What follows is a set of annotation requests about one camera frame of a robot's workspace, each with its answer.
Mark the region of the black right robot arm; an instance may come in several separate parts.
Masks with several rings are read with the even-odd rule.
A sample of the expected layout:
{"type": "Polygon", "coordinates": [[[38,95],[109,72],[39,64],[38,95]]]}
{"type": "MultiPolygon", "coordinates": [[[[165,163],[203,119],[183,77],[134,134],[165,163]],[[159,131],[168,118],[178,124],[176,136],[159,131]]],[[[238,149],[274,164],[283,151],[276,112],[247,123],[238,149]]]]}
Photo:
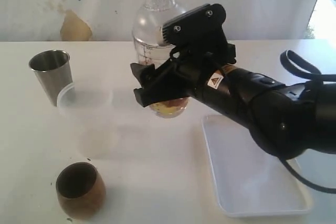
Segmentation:
{"type": "Polygon", "coordinates": [[[143,107],[193,97],[247,128],[268,154],[291,159],[307,149],[335,153],[335,75],[322,74],[291,50],[282,66],[303,83],[288,86],[235,66],[235,46],[197,51],[176,47],[155,67],[132,63],[143,107]]]}

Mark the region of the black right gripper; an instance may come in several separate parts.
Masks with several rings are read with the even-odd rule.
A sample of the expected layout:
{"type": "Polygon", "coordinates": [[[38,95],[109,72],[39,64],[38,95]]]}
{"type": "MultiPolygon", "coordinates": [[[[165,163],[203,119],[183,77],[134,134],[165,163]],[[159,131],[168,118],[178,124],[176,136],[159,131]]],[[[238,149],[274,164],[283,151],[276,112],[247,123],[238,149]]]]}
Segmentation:
{"type": "Polygon", "coordinates": [[[223,53],[196,55],[188,50],[179,53],[178,58],[169,58],[158,68],[154,64],[130,64],[132,74],[141,85],[141,88],[133,90],[139,105],[147,107],[168,100],[201,98],[203,86],[210,76],[223,65],[236,63],[233,44],[228,44],[223,53]]]}

